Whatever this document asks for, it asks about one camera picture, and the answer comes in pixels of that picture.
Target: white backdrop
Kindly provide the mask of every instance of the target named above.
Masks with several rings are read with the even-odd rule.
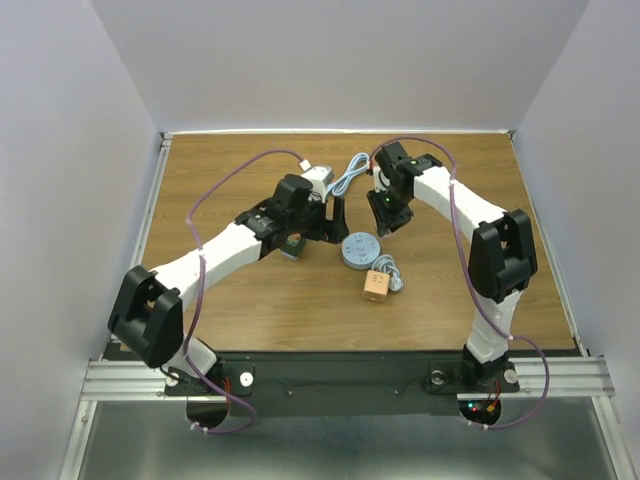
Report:
[[[515,137],[578,331],[640,460],[640,3],[592,0]]]
[[[158,127],[516,128],[587,0],[92,0]]]
[[[0,478],[58,478],[157,131],[88,0],[0,9]]]

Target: metal floor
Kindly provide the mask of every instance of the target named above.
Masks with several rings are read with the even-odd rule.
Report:
[[[503,402],[502,421],[535,400]],[[247,432],[189,430],[179,403],[100,402],[81,476],[90,480],[569,480],[616,478],[589,398],[553,398],[496,432],[452,417],[259,419]]]

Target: wooden tabletop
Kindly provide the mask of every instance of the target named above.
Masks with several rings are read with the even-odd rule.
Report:
[[[389,135],[177,135],[146,245],[147,268],[168,263],[195,248],[185,224],[193,203],[216,180],[253,155],[271,148],[299,152],[312,164],[330,165],[336,177],[351,157],[369,152]],[[456,156],[458,178],[481,197],[507,210],[531,206],[506,135],[433,135]],[[403,142],[412,155],[434,154],[418,142]],[[236,215],[271,196],[286,173],[299,173],[291,156],[259,160],[223,185],[196,215],[204,241]],[[363,175],[346,196],[351,232],[375,233],[366,200],[373,188]],[[365,272],[348,268],[340,246],[308,244],[297,262],[273,252],[215,285],[205,296],[196,334],[221,350],[460,349],[470,333],[473,306],[456,254],[450,223],[414,201],[411,223],[381,240],[396,259],[405,287],[377,304],[361,298]],[[512,333],[543,348],[572,348],[573,341],[549,262],[534,225],[539,271],[514,316]],[[193,308],[185,314],[185,328]],[[525,348],[526,345],[514,345]]]

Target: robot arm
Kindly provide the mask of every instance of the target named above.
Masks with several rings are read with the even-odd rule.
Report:
[[[205,259],[206,290],[243,265],[264,258],[292,233],[340,243],[349,233],[343,199],[334,199],[333,216],[326,218],[331,176],[331,169],[322,166],[301,176],[287,175],[273,196],[238,215],[202,250],[192,250],[151,271],[142,266],[129,270],[109,317],[109,330],[149,367],[166,364],[196,376],[181,348],[182,315],[198,295],[200,257]],[[217,361],[215,353],[197,339],[191,339],[189,355],[203,372]]]
[[[376,162],[375,189],[367,198],[378,235],[392,233],[411,220],[408,204],[413,198],[451,221],[450,174],[436,158],[411,158],[396,142],[383,147]],[[531,221],[522,210],[505,212],[457,181],[455,199],[459,229],[471,242],[468,271],[473,288],[484,312],[509,332],[518,300],[537,271]],[[507,349],[507,340],[476,309],[465,355],[482,371],[500,362]]]

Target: gray puck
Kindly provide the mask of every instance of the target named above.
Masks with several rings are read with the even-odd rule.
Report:
[[[352,233],[342,242],[342,259],[356,270],[368,270],[379,256],[380,243],[370,233]]]

